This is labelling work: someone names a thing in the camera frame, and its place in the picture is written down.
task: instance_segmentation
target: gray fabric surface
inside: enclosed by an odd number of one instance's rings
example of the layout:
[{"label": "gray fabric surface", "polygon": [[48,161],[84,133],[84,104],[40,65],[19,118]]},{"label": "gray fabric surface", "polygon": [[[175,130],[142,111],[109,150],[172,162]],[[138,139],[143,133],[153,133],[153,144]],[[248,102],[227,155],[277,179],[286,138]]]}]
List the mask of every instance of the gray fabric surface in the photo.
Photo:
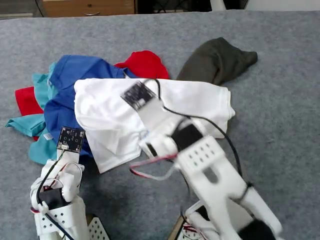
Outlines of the gray fabric surface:
[{"label": "gray fabric surface", "polygon": [[[14,90],[30,86],[32,73],[45,73],[63,54],[115,64],[133,51],[151,50],[175,78],[198,46],[224,37],[259,57],[225,84],[236,111],[228,133],[245,176],[278,216],[286,240],[320,239],[319,22],[317,11],[3,20],[0,124],[19,116]],[[29,190],[42,167],[27,157],[31,139],[4,127],[0,136],[0,239],[36,239]],[[227,144],[222,146],[233,162]],[[127,165],[102,175],[92,162],[86,167],[80,195],[111,239],[166,239],[187,192],[178,173],[154,182],[131,175]],[[148,167],[153,174],[167,168]]]}]

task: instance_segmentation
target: white t-shirt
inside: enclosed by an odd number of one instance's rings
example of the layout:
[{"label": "white t-shirt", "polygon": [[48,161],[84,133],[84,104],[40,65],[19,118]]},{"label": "white t-shirt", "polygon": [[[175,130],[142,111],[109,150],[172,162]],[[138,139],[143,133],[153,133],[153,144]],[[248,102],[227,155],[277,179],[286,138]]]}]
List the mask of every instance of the white t-shirt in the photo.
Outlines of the white t-shirt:
[{"label": "white t-shirt", "polygon": [[[74,84],[74,112],[85,134],[100,173],[108,171],[141,154],[139,142],[146,135],[138,113],[121,95],[144,78],[88,78]],[[235,115],[231,94],[226,87],[206,82],[159,79],[164,105],[176,112],[201,116],[227,131],[228,120]],[[157,84],[146,86],[158,93]],[[203,122],[208,133],[222,138],[220,132]]]}]

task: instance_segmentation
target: blue t-shirt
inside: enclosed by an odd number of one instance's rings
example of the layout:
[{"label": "blue t-shirt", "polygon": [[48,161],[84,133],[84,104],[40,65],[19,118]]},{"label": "blue t-shirt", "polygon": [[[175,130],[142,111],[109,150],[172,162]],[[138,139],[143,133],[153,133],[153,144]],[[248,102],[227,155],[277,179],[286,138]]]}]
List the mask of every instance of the blue t-shirt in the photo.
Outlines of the blue t-shirt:
[{"label": "blue t-shirt", "polygon": [[[118,68],[95,56],[64,55],[55,65],[50,78],[58,94],[44,108],[46,127],[57,143],[62,127],[81,128],[75,116],[74,84],[79,79],[123,79],[136,76],[128,68]],[[85,139],[80,155],[92,157]]]}]

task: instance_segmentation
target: wooden cabinet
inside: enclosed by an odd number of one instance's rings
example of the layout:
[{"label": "wooden cabinet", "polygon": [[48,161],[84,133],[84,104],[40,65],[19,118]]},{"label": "wooden cabinet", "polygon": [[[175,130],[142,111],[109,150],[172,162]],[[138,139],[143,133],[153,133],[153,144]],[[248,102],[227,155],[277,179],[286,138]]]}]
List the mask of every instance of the wooden cabinet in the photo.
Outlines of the wooden cabinet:
[{"label": "wooden cabinet", "polygon": [[135,0],[42,0],[42,2],[46,17],[135,14]]}]

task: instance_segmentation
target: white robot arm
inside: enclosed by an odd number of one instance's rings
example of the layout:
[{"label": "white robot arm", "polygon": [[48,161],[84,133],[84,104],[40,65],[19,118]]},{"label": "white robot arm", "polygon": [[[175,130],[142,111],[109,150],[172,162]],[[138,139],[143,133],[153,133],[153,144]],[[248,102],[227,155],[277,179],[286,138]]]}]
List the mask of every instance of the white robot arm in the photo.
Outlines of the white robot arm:
[{"label": "white robot arm", "polygon": [[88,226],[86,207],[78,196],[85,169],[78,163],[84,136],[82,129],[63,127],[58,159],[49,159],[31,185],[30,210],[40,240],[109,240],[99,218]]},{"label": "white robot arm", "polygon": [[[152,129],[140,144],[147,155],[177,154],[175,167],[199,198],[198,208],[204,206],[208,216],[205,220],[193,207],[186,212],[189,222],[209,240],[280,240],[279,220],[257,191],[240,176],[240,167],[236,171],[214,137],[208,135],[199,121],[204,118],[190,118],[192,116],[166,108],[159,96],[160,90],[156,97],[145,85],[149,80],[136,83],[122,98],[137,111],[148,130]],[[160,88],[159,81],[152,80]]]}]

